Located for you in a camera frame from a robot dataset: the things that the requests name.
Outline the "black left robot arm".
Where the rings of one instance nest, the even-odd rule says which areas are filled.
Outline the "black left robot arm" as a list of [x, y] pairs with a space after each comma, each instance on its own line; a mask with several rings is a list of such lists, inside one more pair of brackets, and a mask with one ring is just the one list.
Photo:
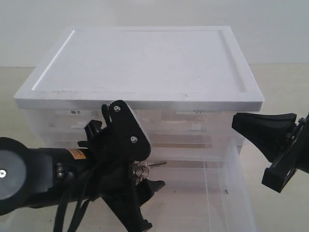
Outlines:
[[103, 104], [101, 112], [103, 121], [88, 122], [77, 149], [28, 148], [1, 137], [1, 215], [55, 205], [53, 230], [61, 232], [68, 204], [75, 202], [68, 227], [75, 232], [89, 203], [102, 198], [127, 231], [152, 228], [140, 208], [165, 182], [148, 179], [150, 141], [125, 101]]

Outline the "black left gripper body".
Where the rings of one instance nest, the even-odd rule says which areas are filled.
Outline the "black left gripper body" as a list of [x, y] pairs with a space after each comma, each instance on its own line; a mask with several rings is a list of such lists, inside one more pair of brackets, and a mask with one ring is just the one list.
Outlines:
[[88, 148], [89, 159], [102, 164], [91, 176], [84, 194], [77, 189], [82, 199], [94, 198], [99, 194], [123, 190], [126, 184], [136, 178], [133, 163], [146, 160], [151, 145], [134, 112], [124, 100], [102, 105], [102, 122], [91, 120], [85, 126], [86, 141], [79, 141], [80, 147]]

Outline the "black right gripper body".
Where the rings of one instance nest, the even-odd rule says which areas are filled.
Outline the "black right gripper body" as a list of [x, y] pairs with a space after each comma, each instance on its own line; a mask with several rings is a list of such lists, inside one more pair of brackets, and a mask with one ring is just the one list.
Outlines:
[[281, 155], [280, 169], [284, 174], [293, 174], [296, 170], [309, 173], [309, 116], [299, 119], [293, 136]]

